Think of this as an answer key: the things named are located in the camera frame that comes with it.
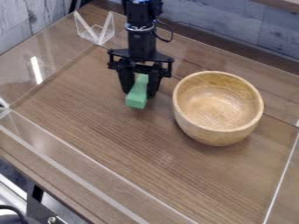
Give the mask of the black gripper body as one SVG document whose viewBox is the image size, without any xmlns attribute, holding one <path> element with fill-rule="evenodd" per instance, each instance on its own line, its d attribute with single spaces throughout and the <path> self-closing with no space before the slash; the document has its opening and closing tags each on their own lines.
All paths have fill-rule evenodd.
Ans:
<svg viewBox="0 0 299 224">
<path fill-rule="evenodd" d="M 173 77 L 174 58 L 158 51 L 147 59 L 131 57 L 127 49 L 110 49 L 107 54 L 107 67 L 118 72 L 130 68 L 137 73 L 150 74 L 155 65 L 158 65 L 161 75 L 166 78 Z"/>
</svg>

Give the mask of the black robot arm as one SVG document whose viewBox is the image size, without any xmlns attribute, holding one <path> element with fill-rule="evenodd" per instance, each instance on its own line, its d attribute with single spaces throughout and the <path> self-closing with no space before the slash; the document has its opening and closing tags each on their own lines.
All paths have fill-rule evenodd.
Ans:
<svg viewBox="0 0 299 224">
<path fill-rule="evenodd" d="M 158 52 L 157 40 L 170 43 L 171 37 L 162 38 L 157 32 L 163 14 L 163 0 L 122 0 L 126 14 L 127 49 L 110 49 L 107 67 L 117 70 L 121 86 L 126 94 L 130 93 L 135 82 L 135 74 L 146 74 L 149 83 L 147 97 L 155 97 L 163 78 L 173 77 L 174 58 Z"/>
</svg>

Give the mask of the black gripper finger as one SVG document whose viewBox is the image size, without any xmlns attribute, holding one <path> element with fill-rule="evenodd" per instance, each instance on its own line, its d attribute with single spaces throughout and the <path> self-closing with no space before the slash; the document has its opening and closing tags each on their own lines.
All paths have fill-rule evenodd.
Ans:
<svg viewBox="0 0 299 224">
<path fill-rule="evenodd" d="M 122 69 L 118 71 L 118 78 L 123 92 L 129 94 L 135 85 L 135 73 L 130 69 Z"/>
<path fill-rule="evenodd" d="M 151 73 L 149 75 L 149 83 L 147 83 L 147 97 L 155 97 L 157 92 L 159 91 L 161 87 L 161 74 L 159 73 Z"/>
</svg>

